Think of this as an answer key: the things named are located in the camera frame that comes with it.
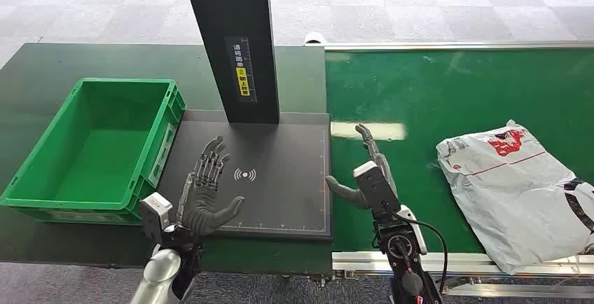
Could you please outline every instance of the plastic mailer bag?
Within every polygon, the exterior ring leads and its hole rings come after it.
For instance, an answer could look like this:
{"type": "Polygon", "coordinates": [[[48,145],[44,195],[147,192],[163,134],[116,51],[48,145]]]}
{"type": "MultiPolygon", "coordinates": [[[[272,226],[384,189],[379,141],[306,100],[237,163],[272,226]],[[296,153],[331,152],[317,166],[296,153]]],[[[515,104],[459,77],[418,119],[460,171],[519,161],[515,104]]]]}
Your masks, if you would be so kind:
{"type": "Polygon", "coordinates": [[[504,272],[573,256],[594,242],[594,187],[522,125],[510,120],[446,139],[437,156],[466,220],[504,272]]]}

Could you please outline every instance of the dark green table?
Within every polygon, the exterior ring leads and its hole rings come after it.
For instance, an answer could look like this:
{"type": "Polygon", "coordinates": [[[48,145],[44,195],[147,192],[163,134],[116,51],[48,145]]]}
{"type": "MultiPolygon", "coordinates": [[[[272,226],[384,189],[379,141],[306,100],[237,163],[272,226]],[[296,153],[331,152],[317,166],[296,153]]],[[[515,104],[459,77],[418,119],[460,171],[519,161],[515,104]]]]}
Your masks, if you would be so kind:
{"type": "MultiPolygon", "coordinates": [[[[481,253],[436,162],[446,137],[501,127],[514,119],[586,181],[594,122],[594,48],[589,46],[278,48],[282,111],[324,112],[332,121],[400,123],[403,140],[379,141],[401,201],[434,224],[450,252],[481,253]],[[316,79],[323,73],[326,89],[316,79]],[[318,95],[304,88],[317,88],[318,95]]],[[[80,77],[173,78],[189,108],[221,109],[202,48],[27,44],[0,71],[0,186],[5,186],[80,77]]],[[[333,137],[332,172],[354,186],[366,160],[357,138],[333,137]]],[[[331,251],[369,251],[371,216],[333,198],[334,243],[216,238],[209,270],[324,272],[331,251]]],[[[0,209],[0,259],[138,266],[149,243],[138,228],[39,224],[0,209]],[[62,240],[55,242],[54,237],[62,240]]],[[[441,251],[429,232],[430,251],[441,251]]]]}
{"type": "MultiPolygon", "coordinates": [[[[450,252],[483,253],[437,163],[445,138],[527,127],[585,181],[594,181],[594,45],[394,46],[326,49],[332,121],[400,123],[404,140],[379,141],[399,198],[443,234],[450,252]]],[[[333,137],[332,171],[352,182],[365,160],[357,139],[333,137]]],[[[334,251],[370,251],[368,212],[334,198],[334,251]]],[[[422,229],[429,251],[441,251],[422,229]]]]}
{"type": "MultiPolygon", "coordinates": [[[[277,48],[281,111],[326,112],[324,50],[277,48]]],[[[0,188],[8,185],[76,81],[172,78],[188,109],[223,108],[202,46],[28,43],[0,70],[0,188]]],[[[40,223],[0,208],[0,260],[128,267],[151,243],[140,227],[40,223]]],[[[205,270],[324,272],[330,242],[210,238],[205,270]]]]}

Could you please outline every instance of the black vertical stand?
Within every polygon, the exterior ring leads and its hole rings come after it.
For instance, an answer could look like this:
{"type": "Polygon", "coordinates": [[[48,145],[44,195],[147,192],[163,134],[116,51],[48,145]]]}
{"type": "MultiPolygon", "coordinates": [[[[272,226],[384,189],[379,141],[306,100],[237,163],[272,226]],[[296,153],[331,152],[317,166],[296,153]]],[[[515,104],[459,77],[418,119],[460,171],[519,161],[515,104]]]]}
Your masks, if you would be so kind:
{"type": "Polygon", "coordinates": [[[268,0],[190,0],[229,123],[279,122],[268,0]]]}

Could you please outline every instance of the green plastic crate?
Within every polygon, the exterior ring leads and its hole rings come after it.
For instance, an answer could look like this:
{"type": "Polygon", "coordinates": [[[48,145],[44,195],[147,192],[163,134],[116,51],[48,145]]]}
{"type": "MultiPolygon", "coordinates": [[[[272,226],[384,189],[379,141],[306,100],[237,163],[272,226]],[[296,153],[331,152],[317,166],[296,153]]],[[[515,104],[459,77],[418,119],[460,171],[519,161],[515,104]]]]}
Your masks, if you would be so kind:
{"type": "Polygon", "coordinates": [[[0,198],[40,221],[139,225],[186,105],[173,80],[83,78],[0,198]]]}

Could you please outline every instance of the black cable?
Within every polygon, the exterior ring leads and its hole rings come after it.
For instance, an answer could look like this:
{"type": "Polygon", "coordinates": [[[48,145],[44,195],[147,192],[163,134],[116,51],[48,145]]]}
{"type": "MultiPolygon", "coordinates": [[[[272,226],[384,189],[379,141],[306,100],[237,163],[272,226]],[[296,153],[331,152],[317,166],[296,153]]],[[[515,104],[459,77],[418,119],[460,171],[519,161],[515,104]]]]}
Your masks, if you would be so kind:
{"type": "Polygon", "coordinates": [[[428,223],[411,220],[411,219],[407,219],[403,216],[400,216],[400,215],[394,213],[394,211],[392,211],[386,205],[386,203],[383,201],[382,201],[382,205],[395,218],[402,220],[404,222],[407,222],[407,223],[414,223],[415,225],[426,227],[426,228],[430,229],[431,231],[433,231],[433,233],[437,234],[437,236],[439,237],[439,240],[441,241],[441,246],[443,247],[443,271],[441,272],[441,283],[439,284],[439,293],[443,293],[443,285],[446,283],[446,273],[448,271],[448,245],[446,245],[446,239],[443,238],[443,235],[439,232],[439,230],[437,230],[437,228],[429,225],[428,223]]]}

